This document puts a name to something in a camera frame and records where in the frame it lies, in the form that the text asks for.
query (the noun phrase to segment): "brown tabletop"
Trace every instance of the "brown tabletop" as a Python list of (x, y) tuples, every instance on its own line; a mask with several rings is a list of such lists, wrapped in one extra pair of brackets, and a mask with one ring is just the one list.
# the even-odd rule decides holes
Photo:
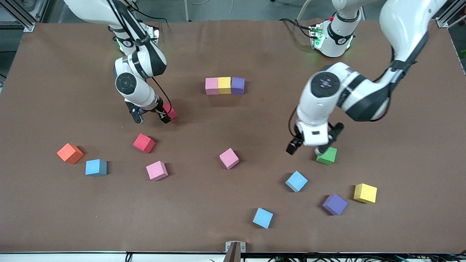
[[(37, 24), (0, 96), (0, 251), (216, 251), (228, 240), (250, 252), (463, 250), (466, 78), (447, 29), (429, 32), (385, 119), (335, 110), (331, 122), (346, 128), (324, 165), (313, 148), (285, 152), (288, 117), (324, 65), (370, 79), (387, 67), (377, 21), (361, 22), (336, 59), (283, 22), (164, 24), (168, 68), (157, 79), (178, 118), (146, 114), (144, 125), (115, 90), (122, 54), (106, 25)], [(205, 95), (217, 76), (244, 77), (246, 94)], [(132, 146), (139, 133), (156, 139), (151, 154)], [(75, 165), (56, 155), (66, 143), (85, 152)], [(219, 154), (230, 147), (241, 162), (227, 170)], [(84, 175), (91, 159), (108, 161), (109, 175)], [(159, 160), (170, 175), (150, 181), (145, 167)], [(299, 193), (285, 185), (296, 170), (309, 180)], [(375, 204), (352, 200), (359, 183), (378, 188)], [(321, 207), (334, 193), (349, 203), (341, 216)], [(252, 223), (258, 207), (274, 213), (270, 229)]]

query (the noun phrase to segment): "floor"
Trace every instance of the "floor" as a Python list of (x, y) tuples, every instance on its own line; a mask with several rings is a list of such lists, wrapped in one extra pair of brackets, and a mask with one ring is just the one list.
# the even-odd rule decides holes
[[(201, 3), (204, 0), (191, 0)], [(280, 18), (294, 19), (305, 0), (209, 0), (203, 5), (193, 5), (188, 2), (190, 20), (278, 20)], [(380, 0), (364, 6), (366, 19), (377, 20), (380, 9), (386, 0)], [(184, 22), (185, 8), (183, 0), (137, 0), (141, 11), (154, 17), (165, 17), (169, 22)], [(328, 18), (334, 13), (330, 0), (314, 0), (310, 2), (302, 20), (312, 18)], [(154, 19), (137, 14), (145, 21)], [(48, 23), (82, 23), (63, 0), (51, 0), (44, 15), (44, 22)], [(449, 29), (453, 43), (458, 51), (466, 49), (466, 26), (456, 25)], [(22, 30), (0, 30), (0, 74), (7, 76), (14, 59), (14, 53), (2, 51), (16, 51), (23, 34)]]

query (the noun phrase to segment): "red cube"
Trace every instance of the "red cube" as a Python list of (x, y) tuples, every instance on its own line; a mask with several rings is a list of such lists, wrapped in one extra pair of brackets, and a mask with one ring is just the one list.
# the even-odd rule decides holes
[(145, 153), (149, 154), (155, 146), (155, 141), (152, 140), (150, 137), (145, 136), (143, 134), (139, 134), (134, 141), (133, 146), (139, 148), (140, 150), (144, 151)]

